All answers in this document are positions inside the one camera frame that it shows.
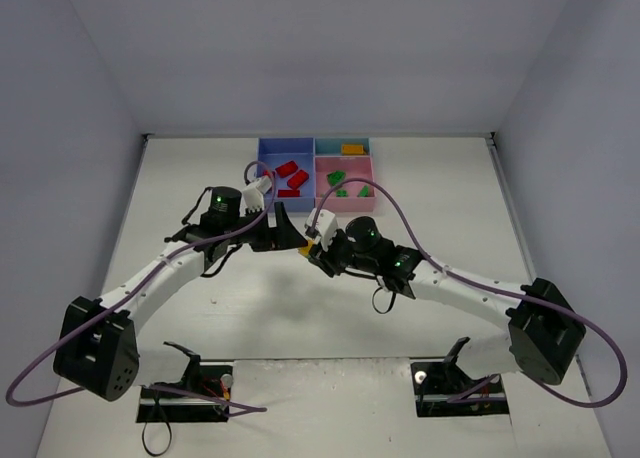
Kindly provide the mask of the yellow small lego brick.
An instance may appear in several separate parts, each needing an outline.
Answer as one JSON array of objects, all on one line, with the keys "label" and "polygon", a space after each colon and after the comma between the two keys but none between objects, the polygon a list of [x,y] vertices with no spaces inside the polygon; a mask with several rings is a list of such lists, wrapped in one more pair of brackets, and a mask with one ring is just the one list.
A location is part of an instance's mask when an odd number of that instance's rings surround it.
[{"label": "yellow small lego brick", "polygon": [[312,241],[308,241],[305,246],[298,249],[298,253],[303,257],[308,257],[313,246],[314,243]]}]

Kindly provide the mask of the red half round lego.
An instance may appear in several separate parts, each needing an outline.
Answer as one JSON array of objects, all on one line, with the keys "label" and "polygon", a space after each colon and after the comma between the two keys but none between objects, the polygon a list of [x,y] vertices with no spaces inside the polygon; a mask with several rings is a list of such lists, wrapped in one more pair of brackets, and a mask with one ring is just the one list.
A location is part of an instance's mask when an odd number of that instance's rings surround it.
[{"label": "red half round lego", "polygon": [[298,189],[282,189],[277,192],[279,198],[298,198],[301,196]]}]

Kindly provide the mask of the red long lego brick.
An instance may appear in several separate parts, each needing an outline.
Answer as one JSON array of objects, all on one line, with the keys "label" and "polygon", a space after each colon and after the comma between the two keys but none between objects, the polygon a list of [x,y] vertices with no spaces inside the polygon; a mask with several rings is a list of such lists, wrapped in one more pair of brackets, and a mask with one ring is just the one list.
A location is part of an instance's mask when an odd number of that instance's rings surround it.
[{"label": "red long lego brick", "polygon": [[293,174],[287,181],[287,186],[290,189],[298,190],[300,189],[308,180],[309,173],[305,170],[299,169],[295,174]]}]

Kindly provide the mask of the green curved lego brick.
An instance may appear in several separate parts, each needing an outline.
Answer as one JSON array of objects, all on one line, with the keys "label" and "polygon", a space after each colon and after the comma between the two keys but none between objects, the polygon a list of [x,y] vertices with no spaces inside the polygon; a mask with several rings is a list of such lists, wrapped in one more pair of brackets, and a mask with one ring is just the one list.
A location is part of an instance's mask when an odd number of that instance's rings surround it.
[{"label": "green curved lego brick", "polygon": [[330,187],[340,185],[346,178],[346,173],[342,170],[336,170],[326,175],[327,183]]}]

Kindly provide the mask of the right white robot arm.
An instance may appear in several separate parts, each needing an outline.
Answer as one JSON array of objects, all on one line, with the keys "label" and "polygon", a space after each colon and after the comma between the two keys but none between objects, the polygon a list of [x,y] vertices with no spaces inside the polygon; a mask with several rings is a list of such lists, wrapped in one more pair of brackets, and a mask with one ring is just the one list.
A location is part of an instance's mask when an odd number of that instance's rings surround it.
[{"label": "right white robot arm", "polygon": [[485,338],[458,339],[446,365],[472,380],[517,373],[545,385],[560,384],[586,329],[551,282],[493,283],[464,276],[417,248],[383,237],[373,218],[340,228],[330,212],[313,212],[305,223],[309,261],[330,277],[358,271],[379,290],[445,305],[497,328]]}]

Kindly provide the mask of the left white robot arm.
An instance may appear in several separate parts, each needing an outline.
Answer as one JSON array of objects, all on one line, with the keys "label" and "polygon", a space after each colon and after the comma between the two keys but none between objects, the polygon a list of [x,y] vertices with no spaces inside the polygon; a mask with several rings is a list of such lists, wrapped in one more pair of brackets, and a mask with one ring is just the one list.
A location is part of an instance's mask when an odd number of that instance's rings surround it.
[{"label": "left white robot arm", "polygon": [[107,401],[132,386],[193,390],[199,354],[175,342],[165,343],[161,351],[140,352],[137,335],[181,288],[219,275],[242,246],[260,253],[305,245],[271,187],[269,179],[260,178],[241,190],[208,188],[211,201],[199,221],[184,219],[141,271],[97,299],[75,299],[65,312],[54,372]]}]

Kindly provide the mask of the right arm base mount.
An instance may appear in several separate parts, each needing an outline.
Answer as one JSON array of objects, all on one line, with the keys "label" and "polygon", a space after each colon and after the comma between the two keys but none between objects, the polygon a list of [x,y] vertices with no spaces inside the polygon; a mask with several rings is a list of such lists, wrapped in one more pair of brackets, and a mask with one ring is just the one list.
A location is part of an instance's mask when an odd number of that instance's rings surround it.
[{"label": "right arm base mount", "polygon": [[508,415],[502,380],[493,376],[471,379],[456,365],[442,360],[410,362],[415,411],[418,418],[465,418]]}]

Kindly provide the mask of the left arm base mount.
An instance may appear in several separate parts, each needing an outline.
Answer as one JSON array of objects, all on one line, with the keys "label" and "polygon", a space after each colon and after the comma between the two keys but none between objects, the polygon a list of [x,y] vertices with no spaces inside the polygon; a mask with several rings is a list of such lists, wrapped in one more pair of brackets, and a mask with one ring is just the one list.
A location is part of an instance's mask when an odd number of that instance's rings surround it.
[{"label": "left arm base mount", "polygon": [[211,424],[229,421],[230,408],[196,395],[228,401],[234,378],[231,362],[204,361],[189,383],[170,383],[167,387],[185,389],[188,395],[142,388],[135,422],[138,424]]}]

